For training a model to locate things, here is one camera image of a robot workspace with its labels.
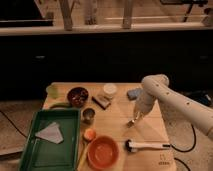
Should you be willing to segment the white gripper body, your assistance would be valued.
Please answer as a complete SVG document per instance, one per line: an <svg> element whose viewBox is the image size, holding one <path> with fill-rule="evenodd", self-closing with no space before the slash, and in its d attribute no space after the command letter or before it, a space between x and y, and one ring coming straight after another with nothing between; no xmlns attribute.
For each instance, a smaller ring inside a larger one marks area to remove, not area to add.
<svg viewBox="0 0 213 171"><path fill-rule="evenodd" d="M155 103L156 98L152 95L142 92L138 98L136 99L135 106L134 106L134 114L142 114L146 115L148 114Z"/></svg>

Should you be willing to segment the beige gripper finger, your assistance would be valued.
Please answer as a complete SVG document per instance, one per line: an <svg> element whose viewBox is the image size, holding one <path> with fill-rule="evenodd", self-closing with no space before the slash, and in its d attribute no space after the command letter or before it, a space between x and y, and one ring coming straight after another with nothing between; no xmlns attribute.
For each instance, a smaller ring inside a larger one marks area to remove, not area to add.
<svg viewBox="0 0 213 171"><path fill-rule="evenodd" d="M139 121L140 119L142 119L144 117L143 113L137 113L137 115L134 117L135 121Z"/></svg>

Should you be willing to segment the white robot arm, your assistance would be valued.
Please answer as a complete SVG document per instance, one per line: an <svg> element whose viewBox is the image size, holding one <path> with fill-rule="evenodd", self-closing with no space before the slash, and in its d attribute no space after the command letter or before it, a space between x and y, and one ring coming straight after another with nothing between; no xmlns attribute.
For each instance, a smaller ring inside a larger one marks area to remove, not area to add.
<svg viewBox="0 0 213 171"><path fill-rule="evenodd" d="M213 109L170 89L169 79L164 74L149 75L142 79L142 92L135 102L133 116L146 116L156 100L174 107L213 141Z"/></svg>

